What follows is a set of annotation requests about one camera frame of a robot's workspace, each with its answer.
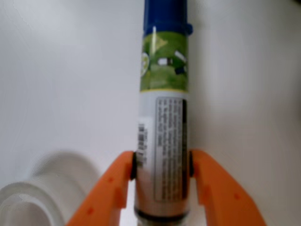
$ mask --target white table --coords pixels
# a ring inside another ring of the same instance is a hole
[[[241,183],[269,226],[299,225],[301,7],[189,0],[189,14],[191,146]],[[104,172],[136,148],[142,18],[142,0],[0,2],[0,187],[55,150]],[[131,183],[122,226],[135,224],[133,196]],[[193,225],[205,225],[201,213]]]

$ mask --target white label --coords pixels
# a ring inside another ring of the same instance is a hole
[[[185,195],[186,115],[181,98],[159,97],[155,126],[155,199],[177,202]]]

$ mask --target blue bottle cap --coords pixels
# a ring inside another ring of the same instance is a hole
[[[144,36],[154,32],[170,31],[192,34],[187,23],[187,0],[145,0]]]

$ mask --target orange clamp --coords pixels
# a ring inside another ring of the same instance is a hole
[[[108,168],[67,226],[118,226],[126,207],[134,152],[124,152]],[[208,226],[266,226],[252,198],[212,157],[192,150],[198,201]]]

